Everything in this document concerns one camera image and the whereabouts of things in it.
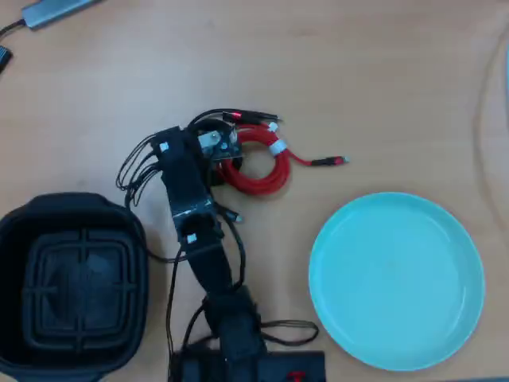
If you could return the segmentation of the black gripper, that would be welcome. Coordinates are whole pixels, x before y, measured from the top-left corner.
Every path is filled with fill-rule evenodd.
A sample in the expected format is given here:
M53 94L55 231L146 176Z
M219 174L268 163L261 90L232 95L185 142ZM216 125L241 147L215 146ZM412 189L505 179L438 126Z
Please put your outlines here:
M153 136L153 153L160 163L205 163L206 161L197 136L179 127L170 127L157 132ZM240 170L242 164L242 157L226 158L221 162L221 167ZM208 168L207 185L208 187L223 185L223 177L217 165L211 165Z

